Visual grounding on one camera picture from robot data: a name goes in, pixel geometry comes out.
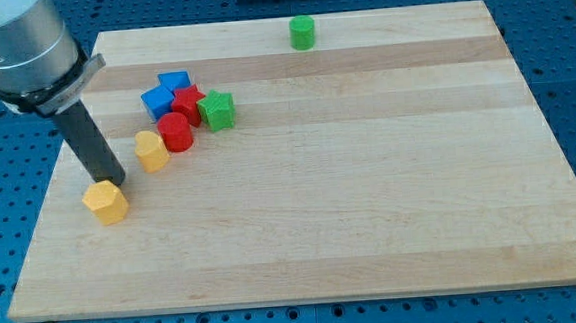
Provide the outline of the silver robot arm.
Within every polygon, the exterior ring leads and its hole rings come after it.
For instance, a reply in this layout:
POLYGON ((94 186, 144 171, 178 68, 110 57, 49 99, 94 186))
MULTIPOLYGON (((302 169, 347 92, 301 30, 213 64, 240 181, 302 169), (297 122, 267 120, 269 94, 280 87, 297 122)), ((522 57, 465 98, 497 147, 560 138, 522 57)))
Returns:
POLYGON ((105 65, 71 36, 52 0, 0 0, 0 100, 12 111, 64 112, 105 65))

